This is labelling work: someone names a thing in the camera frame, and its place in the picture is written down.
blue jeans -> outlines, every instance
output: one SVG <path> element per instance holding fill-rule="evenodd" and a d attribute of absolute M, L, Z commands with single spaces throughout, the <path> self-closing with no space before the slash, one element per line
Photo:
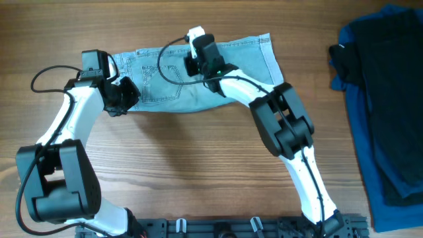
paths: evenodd
<path fill-rule="evenodd" d="M 217 47 L 226 63 L 238 66 L 248 76 L 266 84 L 284 82 L 269 33 L 218 43 Z M 139 102 L 130 111 L 197 112 L 233 102 L 233 99 L 212 93 L 201 83 L 173 85 L 166 82 L 157 71 L 160 49 L 140 49 L 113 56 L 121 77 L 128 76 L 141 92 Z M 170 80 L 189 82 L 202 79 L 201 75 L 189 77 L 186 74 L 184 56 L 189 50 L 189 45 L 181 45 L 170 46 L 163 52 L 161 70 Z"/>

wooden floor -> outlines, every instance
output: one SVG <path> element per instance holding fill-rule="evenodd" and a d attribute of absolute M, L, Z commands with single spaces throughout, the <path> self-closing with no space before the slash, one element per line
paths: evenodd
<path fill-rule="evenodd" d="M 81 51 L 159 47 L 202 25 L 225 42 L 271 33 L 276 59 L 300 94 L 316 132 L 316 159 L 327 190 L 344 213 L 369 217 L 344 95 L 329 89 L 327 49 L 351 20 L 385 1 L 3 1 L 0 5 L 0 237 L 26 237 L 14 205 L 20 179 L 15 153 L 54 119 L 63 95 L 37 95 L 42 68 L 81 67 Z M 401 5 L 423 7 L 423 2 Z M 47 73 L 38 88 L 62 88 L 75 75 Z M 193 114 L 130 113 L 96 121 L 87 153 L 102 195 L 138 218 L 297 216 L 299 198 L 282 162 L 259 138 L 247 108 L 231 104 Z M 36 229 L 53 226 L 25 221 Z M 423 237 L 423 229 L 371 237 Z M 55 237 L 72 237 L 73 230 Z"/>

blue fabric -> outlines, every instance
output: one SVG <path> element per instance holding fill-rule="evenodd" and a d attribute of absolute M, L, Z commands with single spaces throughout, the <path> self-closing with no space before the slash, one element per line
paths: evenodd
<path fill-rule="evenodd" d="M 249 36 L 228 43 L 217 43 L 225 62 L 238 66 L 248 76 L 270 85 L 284 82 L 276 62 L 270 34 Z M 161 48 L 140 49 L 114 55 L 121 77 L 128 76 L 141 92 L 139 102 L 131 111 L 197 112 L 233 102 L 233 99 L 212 93 L 203 84 L 173 85 L 166 82 L 157 70 L 157 56 Z M 173 81 L 201 80 L 201 75 L 189 77 L 184 57 L 190 46 L 169 46 L 162 55 L 161 69 Z"/>
<path fill-rule="evenodd" d="M 364 16 L 357 20 L 384 17 L 400 13 L 404 10 L 406 9 L 402 7 L 387 5 L 380 13 Z M 418 10 L 416 11 L 416 14 L 418 15 L 420 21 L 423 22 L 423 11 Z M 339 44 L 353 41 L 354 35 L 352 34 L 352 31 L 348 26 L 345 26 L 340 32 Z M 377 170 L 377 161 L 379 161 L 379 164 L 384 164 L 387 159 L 377 144 L 375 144 L 375 147 L 373 146 L 373 141 L 371 140 L 367 125 L 367 115 L 365 109 L 368 105 L 366 104 L 365 93 L 360 90 L 358 86 L 341 81 L 339 76 L 334 78 L 331 87 L 337 91 L 346 91 L 348 116 L 350 119 L 352 135 L 354 137 L 357 158 L 360 163 L 360 169 L 363 174 L 371 206 L 375 230 L 377 232 L 383 232 L 423 225 L 423 204 L 407 207 L 387 206 L 385 204 L 383 197 L 383 185 L 379 171 Z M 400 187 L 403 192 L 404 189 L 410 189 L 405 188 L 398 183 L 395 184 L 395 186 Z"/>

black cable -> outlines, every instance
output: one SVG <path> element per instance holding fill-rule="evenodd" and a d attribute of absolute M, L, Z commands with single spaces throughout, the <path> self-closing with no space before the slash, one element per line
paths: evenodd
<path fill-rule="evenodd" d="M 117 78 L 119 78 L 120 72 L 119 72 L 119 69 L 118 69 L 118 64 L 114 61 L 113 56 L 111 54 L 109 54 L 109 53 L 107 53 L 107 56 L 109 56 L 110 58 L 112 58 L 112 61 L 113 61 L 113 64 L 114 64 L 114 68 L 116 69 L 116 74 L 113 77 L 107 79 L 108 82 L 113 82 Z"/>
<path fill-rule="evenodd" d="M 325 206 L 324 206 L 324 204 L 323 204 L 323 196 L 322 196 L 322 194 L 321 194 L 321 191 L 320 191 L 320 188 L 319 188 L 319 185 L 317 184 L 317 181 L 316 181 L 316 178 L 315 178 L 315 176 L 314 176 L 314 174 L 313 174 L 313 172 L 312 172 L 312 170 L 311 170 L 311 167 L 310 167 L 310 164 L 309 164 L 309 162 L 308 162 L 308 160 L 307 160 L 307 157 L 305 156 L 305 154 L 304 154 L 304 147 L 303 147 L 303 145 L 302 145 L 302 142 L 299 140 L 299 137 L 298 137 L 298 135 L 297 135 L 297 133 L 295 132 L 295 130 L 292 128 L 292 126 L 291 126 L 291 124 L 288 122 L 288 119 L 285 117 L 285 115 L 284 115 L 284 113 L 281 111 L 281 109 L 280 109 L 280 107 L 278 106 L 278 102 L 276 102 L 276 100 L 275 99 L 273 99 L 271 96 L 270 96 L 270 93 L 267 91 L 267 90 L 265 90 L 265 89 L 263 89 L 260 85 L 258 85 L 258 84 L 256 84 L 256 83 L 254 83 L 254 82 L 252 82 L 250 79 L 246 79 L 246 78 L 244 78 L 244 77 L 239 77 L 239 76 L 221 76 L 221 77 L 213 77 L 213 78 L 210 78 L 210 79 L 202 79 L 202 80 L 197 80 L 197 81 L 192 81 L 192 82 L 176 82 L 176 81 L 172 81 L 172 80 L 170 80 L 170 79 L 168 79 L 164 74 L 163 74 L 163 72 L 161 71 L 161 68 L 160 68 L 160 59 L 161 59 L 161 56 L 163 55 L 163 52 L 169 47 L 169 46 L 171 46 L 171 45 L 173 45 L 174 43 L 177 43 L 177 42 L 179 42 L 179 41 L 181 41 L 181 40 L 184 40 L 186 38 L 186 36 L 184 36 L 184 37 L 181 37 L 181 38 L 178 38 L 178 39 L 176 39 L 176 40 L 173 40 L 172 42 L 169 42 L 165 47 L 163 47 L 162 49 L 161 49 L 161 51 L 159 52 L 159 55 L 158 55 L 158 58 L 157 58 L 157 70 L 159 71 L 159 73 L 160 73 L 160 76 L 165 80 L 165 81 L 167 81 L 167 82 L 169 82 L 169 83 L 172 83 L 172 84 L 175 84 L 175 85 L 193 85 L 193 84 L 196 84 L 196 83 L 207 83 L 207 82 L 209 82 L 209 81 L 215 81 L 215 80 L 220 80 L 220 79 L 238 79 L 238 80 L 243 80 L 243 81 L 246 81 L 246 82 L 248 82 L 248 83 L 250 83 L 251 85 L 253 85 L 253 86 L 255 86 L 258 90 L 260 90 L 260 91 L 262 91 L 263 93 L 266 93 L 266 95 L 272 100 L 272 102 L 273 102 L 273 104 L 274 104 L 274 106 L 275 106 L 275 108 L 278 110 L 278 113 L 280 114 L 280 116 L 282 117 L 282 120 L 284 121 L 284 123 L 287 125 L 287 127 L 288 127 L 288 129 L 290 130 L 290 132 L 292 133 L 292 135 L 294 136 L 294 138 L 295 138 L 295 140 L 300 144 L 300 147 L 301 147 L 301 157 L 302 157 L 302 161 L 305 163 L 305 166 L 307 167 L 307 170 L 309 171 L 309 174 L 310 174 L 310 177 L 311 177 L 311 179 L 313 180 L 313 183 L 314 183 L 314 185 L 315 185 L 315 187 L 316 187 L 316 191 L 317 191 L 317 194 L 318 194 L 318 196 L 319 196 L 319 200 L 320 200 L 320 205 L 321 205 L 321 212 L 322 212 L 322 224 L 321 224 L 321 233 L 320 233 L 320 237 L 324 237 L 325 236 L 325 230 L 324 230 L 324 228 L 323 228 L 323 222 L 325 221 L 325 210 L 324 210 L 324 208 L 325 208 Z"/>
<path fill-rule="evenodd" d="M 35 165 L 37 163 L 40 162 L 40 158 L 44 156 L 45 152 L 47 151 L 47 149 L 49 148 L 49 146 L 52 144 L 52 142 L 57 138 L 58 135 L 60 135 L 60 131 L 63 128 L 63 126 L 65 125 L 65 123 L 67 122 L 67 119 L 69 119 L 70 114 L 72 113 L 73 107 L 75 105 L 75 99 L 72 97 L 72 95 L 70 93 L 68 93 L 67 91 L 64 91 L 63 89 L 44 89 L 44 90 L 38 90 L 34 88 L 34 83 L 35 80 L 45 71 L 51 70 L 51 69 L 56 69 L 56 68 L 66 68 L 66 69 L 74 69 L 76 71 L 78 71 L 77 73 L 77 78 L 79 77 L 81 70 L 76 68 L 76 67 L 72 67 L 72 66 L 67 66 L 67 65 L 55 65 L 55 66 L 51 66 L 51 67 L 47 67 L 45 69 L 43 69 L 42 71 L 38 72 L 34 78 L 31 81 L 31 90 L 35 93 L 63 93 L 65 95 L 67 95 L 69 97 L 69 108 L 67 109 L 65 116 L 63 117 L 63 119 L 61 120 L 61 122 L 59 123 L 59 126 L 57 127 L 57 129 L 53 132 L 51 138 L 46 142 L 46 144 L 43 146 L 43 148 L 40 150 L 40 152 L 38 152 L 34 158 L 34 160 L 32 160 L 28 170 L 25 172 L 25 175 L 22 179 L 22 182 L 19 186 L 19 190 L 18 190 L 18 195 L 17 195 L 17 199 L 16 199 L 16 206 L 15 206 L 15 213 L 16 213 L 16 219 L 18 221 L 18 224 L 20 226 L 20 228 L 27 232 L 28 234 L 31 235 L 37 235 L 37 236 L 45 236 L 45 235 L 53 235 L 56 234 L 60 231 L 64 231 L 66 229 L 69 229 L 71 227 L 75 227 L 75 226 L 81 226 L 81 227 L 86 227 L 87 229 L 90 229 L 92 231 L 95 231 L 97 233 L 101 233 L 107 237 L 112 237 L 109 234 L 105 233 L 104 231 L 101 231 L 95 227 L 92 227 L 90 225 L 87 225 L 85 223 L 74 223 L 71 225 L 65 225 L 61 228 L 52 230 L 52 231 L 33 231 L 31 230 L 29 227 L 27 227 L 22 219 L 22 214 L 20 212 L 20 205 L 22 203 L 22 196 L 24 194 L 24 189 L 26 186 L 26 183 L 28 182 L 29 176 L 31 175 L 32 170 L 35 168 Z"/>

